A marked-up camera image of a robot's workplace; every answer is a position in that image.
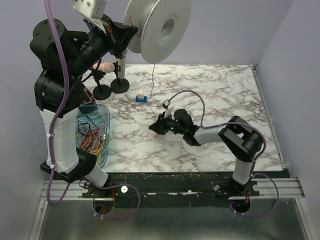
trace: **white wall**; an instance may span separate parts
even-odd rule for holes
[[[42,0],[12,0],[0,7],[0,233],[26,240],[35,217],[46,160],[44,124],[35,103],[41,72],[29,49],[35,25],[45,18]]]
[[[319,0],[295,0],[263,54],[258,77],[284,159],[301,180],[320,235]]]
[[[105,13],[122,22],[129,0],[108,0]],[[192,0],[187,31],[164,64],[257,64],[293,0]],[[69,30],[88,31],[71,0],[52,0],[53,15]],[[105,61],[114,61],[105,57]],[[143,58],[128,54],[128,63]]]

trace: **bolt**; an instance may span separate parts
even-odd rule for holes
[[[84,194],[86,194],[87,192],[89,192],[89,189],[87,189],[87,188],[82,188],[82,192],[83,192]]]
[[[122,186],[122,187],[121,187],[121,192],[122,192],[123,194],[125,194],[126,192],[128,192],[128,187],[127,187],[127,186]]]
[[[259,186],[257,184],[253,185],[252,186],[252,189],[255,191],[255,192],[259,192]]]
[[[214,188],[213,188],[213,190],[215,191],[215,192],[219,192],[220,191],[220,186],[219,185],[215,185],[214,186]]]

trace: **marble surface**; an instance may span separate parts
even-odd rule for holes
[[[168,132],[157,135],[148,129],[164,111],[161,103],[182,90],[199,93],[205,102],[204,126],[224,123],[237,115],[258,128],[266,137],[267,148],[258,159],[255,171],[281,171],[281,162],[272,137],[265,109],[252,70],[247,65],[156,65],[154,89],[148,106],[135,101],[139,89],[150,96],[153,65],[128,65],[126,78],[130,89],[99,101],[111,113],[106,172],[213,172],[233,171],[235,157],[227,146],[208,143],[189,146],[181,135]],[[113,73],[102,80],[110,85]],[[86,83],[92,92],[93,79]],[[192,93],[183,93],[173,101],[175,110],[186,109],[193,122],[200,124],[202,104]]]

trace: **red cable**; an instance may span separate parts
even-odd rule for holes
[[[132,22],[132,15],[129,17],[129,19],[130,19],[131,26],[133,27],[134,24],[133,24],[133,22]]]

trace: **white filament spool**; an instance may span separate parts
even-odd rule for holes
[[[123,24],[133,24],[138,32],[128,49],[149,64],[160,63],[180,43],[190,15],[191,0],[131,0]]]

